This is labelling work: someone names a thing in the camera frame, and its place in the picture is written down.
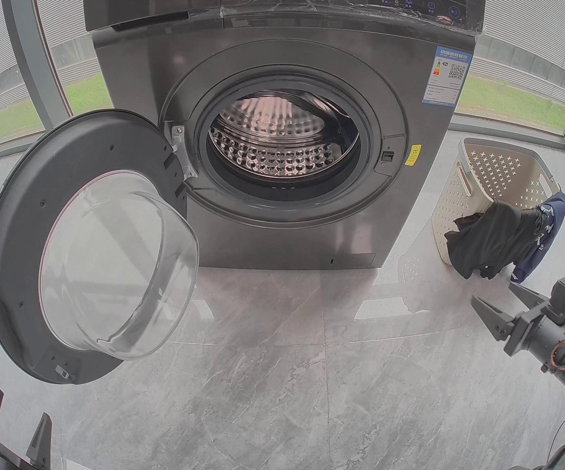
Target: marble floor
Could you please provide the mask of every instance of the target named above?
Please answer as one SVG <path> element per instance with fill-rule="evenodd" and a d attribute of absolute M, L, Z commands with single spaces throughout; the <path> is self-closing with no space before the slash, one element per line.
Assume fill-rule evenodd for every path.
<path fill-rule="evenodd" d="M 201 269 L 169 342 L 88 385 L 40 383 L 0 348 L 0 440 L 24 454 L 45 411 L 55 470 L 544 464 L 565 388 L 526 352 L 507 357 L 470 307 L 478 294 L 520 310 L 509 271 L 463 280 L 428 221 L 464 136 L 448 133 L 380 270 Z M 565 191 L 565 153 L 536 150 Z M 0 159 L 0 185 L 16 158 Z M 565 222 L 528 286 L 562 276 Z"/>

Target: laundry basket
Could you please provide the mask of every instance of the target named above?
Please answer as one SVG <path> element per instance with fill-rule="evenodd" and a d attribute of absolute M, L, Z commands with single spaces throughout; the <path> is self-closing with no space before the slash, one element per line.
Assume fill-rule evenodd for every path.
<path fill-rule="evenodd" d="M 437 249 L 447 264 L 444 234 L 457 230 L 455 219 L 485 212 L 494 199 L 529 209 L 560 191 L 541 157 L 527 148 L 466 137 L 458 153 L 431 219 Z"/>

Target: front-load washing machine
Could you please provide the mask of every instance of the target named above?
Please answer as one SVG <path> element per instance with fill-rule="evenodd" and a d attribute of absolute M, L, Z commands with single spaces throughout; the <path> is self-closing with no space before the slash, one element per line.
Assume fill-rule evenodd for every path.
<path fill-rule="evenodd" d="M 84 0 L 115 109 L 0 191 L 0 343 L 80 384 L 154 352 L 199 264 L 383 264 L 433 163 L 485 0 Z"/>
<path fill-rule="evenodd" d="M 273 270 L 382 266 L 451 120 L 484 6 L 84 0 L 114 106 L 177 148 L 202 266 Z"/>

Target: qr code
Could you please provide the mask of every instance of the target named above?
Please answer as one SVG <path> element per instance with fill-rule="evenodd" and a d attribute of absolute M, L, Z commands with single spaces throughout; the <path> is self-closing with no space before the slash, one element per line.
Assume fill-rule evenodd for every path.
<path fill-rule="evenodd" d="M 466 65 L 455 65 L 454 63 L 450 67 L 450 73 L 448 73 L 448 78 L 453 78 L 455 80 L 461 80 L 463 75 L 466 74 Z"/>

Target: grass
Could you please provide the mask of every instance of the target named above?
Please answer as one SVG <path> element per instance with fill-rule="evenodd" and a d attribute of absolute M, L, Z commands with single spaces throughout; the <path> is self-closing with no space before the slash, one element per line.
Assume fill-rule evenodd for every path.
<path fill-rule="evenodd" d="M 65 93 L 75 115 L 112 106 L 101 73 L 66 85 Z M 29 99 L 0 110 L 0 143 L 41 130 L 43 125 Z"/>
<path fill-rule="evenodd" d="M 565 105 L 472 74 L 463 86 L 457 112 L 518 123 L 555 134 L 565 132 Z"/>
<path fill-rule="evenodd" d="M 101 73 L 66 85 L 65 92 L 75 115 L 112 106 Z M 564 105 L 472 74 L 463 87 L 457 112 L 519 123 L 555 134 L 565 132 Z M 29 99 L 0 110 L 0 142 L 42 129 Z"/>

